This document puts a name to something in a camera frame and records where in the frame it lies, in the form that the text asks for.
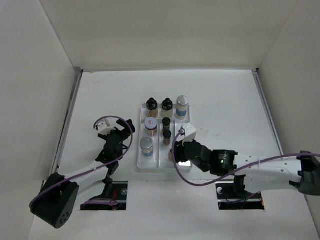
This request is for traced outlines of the pink-cap spice bottle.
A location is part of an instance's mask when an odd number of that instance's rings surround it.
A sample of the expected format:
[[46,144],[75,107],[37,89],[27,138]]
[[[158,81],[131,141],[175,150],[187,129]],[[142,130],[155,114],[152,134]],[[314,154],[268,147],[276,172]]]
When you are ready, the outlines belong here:
[[167,159],[170,163],[173,163],[173,154],[172,154],[172,150],[170,150],[167,154]]

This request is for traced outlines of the black flip-lid small jar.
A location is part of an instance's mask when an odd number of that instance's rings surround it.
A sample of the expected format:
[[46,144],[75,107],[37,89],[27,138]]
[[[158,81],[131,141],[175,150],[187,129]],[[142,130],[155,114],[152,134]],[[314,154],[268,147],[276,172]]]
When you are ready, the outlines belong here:
[[163,136],[163,144],[165,146],[169,146],[171,143],[172,132],[170,130],[164,130],[162,133]]

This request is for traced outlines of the white-cap orange-label spice jar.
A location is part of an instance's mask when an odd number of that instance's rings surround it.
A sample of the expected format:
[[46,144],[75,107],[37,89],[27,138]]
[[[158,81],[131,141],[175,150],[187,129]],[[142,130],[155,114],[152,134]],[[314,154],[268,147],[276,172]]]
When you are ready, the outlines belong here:
[[144,121],[145,132],[148,136],[155,136],[158,133],[158,121],[154,117],[148,117]]

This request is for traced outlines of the black-cap brown spice jar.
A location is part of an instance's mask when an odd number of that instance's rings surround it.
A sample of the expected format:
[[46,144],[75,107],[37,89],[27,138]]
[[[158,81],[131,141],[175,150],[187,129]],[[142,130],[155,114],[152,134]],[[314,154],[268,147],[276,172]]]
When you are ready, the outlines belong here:
[[171,119],[169,117],[164,117],[162,119],[162,129],[163,131],[169,131],[171,126]]

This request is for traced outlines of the silver-cap blue-label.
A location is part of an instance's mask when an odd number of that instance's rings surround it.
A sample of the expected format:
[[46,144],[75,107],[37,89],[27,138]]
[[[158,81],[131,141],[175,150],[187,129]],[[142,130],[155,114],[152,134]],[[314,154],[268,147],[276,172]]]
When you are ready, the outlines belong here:
[[143,137],[139,141],[141,153],[145,158],[150,158],[154,154],[154,142],[150,137]]

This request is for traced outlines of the black-cap brown spice bottle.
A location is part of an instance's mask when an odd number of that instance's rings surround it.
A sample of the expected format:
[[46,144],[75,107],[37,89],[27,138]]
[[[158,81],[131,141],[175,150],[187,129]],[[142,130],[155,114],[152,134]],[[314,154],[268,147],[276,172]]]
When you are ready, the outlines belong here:
[[153,97],[146,102],[146,116],[155,119],[158,117],[158,102]]

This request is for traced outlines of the black-cap white powder bottle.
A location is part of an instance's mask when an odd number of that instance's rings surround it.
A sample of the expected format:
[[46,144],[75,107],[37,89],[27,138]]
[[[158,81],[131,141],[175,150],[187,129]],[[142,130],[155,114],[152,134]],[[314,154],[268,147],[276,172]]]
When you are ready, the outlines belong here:
[[166,98],[161,103],[161,116],[171,119],[173,117],[173,102],[170,98]]

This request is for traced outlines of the silver-cap blue-label bottle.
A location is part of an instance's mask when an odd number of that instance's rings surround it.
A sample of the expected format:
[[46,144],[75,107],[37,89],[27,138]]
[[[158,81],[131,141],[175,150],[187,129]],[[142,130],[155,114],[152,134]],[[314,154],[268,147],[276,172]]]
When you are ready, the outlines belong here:
[[183,120],[187,115],[188,107],[189,107],[188,97],[185,95],[178,96],[176,100],[176,111],[175,111],[176,117],[178,119]]

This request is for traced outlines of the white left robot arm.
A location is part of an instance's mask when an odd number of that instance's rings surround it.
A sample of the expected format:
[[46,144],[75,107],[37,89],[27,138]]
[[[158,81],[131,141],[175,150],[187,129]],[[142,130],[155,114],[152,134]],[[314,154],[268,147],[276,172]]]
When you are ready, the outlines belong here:
[[93,124],[97,136],[105,141],[95,161],[75,173],[53,173],[29,203],[30,212],[55,229],[61,228],[69,220],[80,192],[100,182],[95,187],[96,195],[103,200],[112,195],[112,186],[106,181],[131,148],[125,145],[125,141],[133,140],[136,128],[131,119],[115,116],[115,127],[110,125],[109,119],[109,116],[104,116]]

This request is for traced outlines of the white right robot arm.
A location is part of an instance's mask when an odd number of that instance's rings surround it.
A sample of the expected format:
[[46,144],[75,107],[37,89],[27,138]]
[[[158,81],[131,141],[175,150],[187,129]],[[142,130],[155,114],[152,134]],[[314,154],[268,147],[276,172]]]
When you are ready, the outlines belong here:
[[210,150],[195,140],[175,142],[171,153],[174,163],[191,162],[202,172],[216,176],[217,181],[233,177],[231,190],[238,198],[268,190],[320,194],[320,156],[316,153],[301,151],[263,158],[234,150]]

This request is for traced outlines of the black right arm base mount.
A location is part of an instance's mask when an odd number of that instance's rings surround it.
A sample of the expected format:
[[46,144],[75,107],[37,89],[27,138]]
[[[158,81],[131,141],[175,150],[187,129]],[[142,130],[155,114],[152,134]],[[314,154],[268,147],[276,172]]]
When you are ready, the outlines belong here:
[[245,177],[246,175],[237,175],[234,177],[233,192],[238,199],[246,199],[251,195],[250,192],[245,190]]

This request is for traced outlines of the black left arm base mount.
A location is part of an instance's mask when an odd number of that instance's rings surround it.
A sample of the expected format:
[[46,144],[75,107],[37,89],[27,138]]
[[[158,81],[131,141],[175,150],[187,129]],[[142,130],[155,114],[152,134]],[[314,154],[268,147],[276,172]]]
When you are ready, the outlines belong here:
[[113,180],[110,177],[108,177],[104,179],[102,182],[104,183],[104,189],[102,191],[101,196],[104,199],[115,199],[117,192],[114,189]]

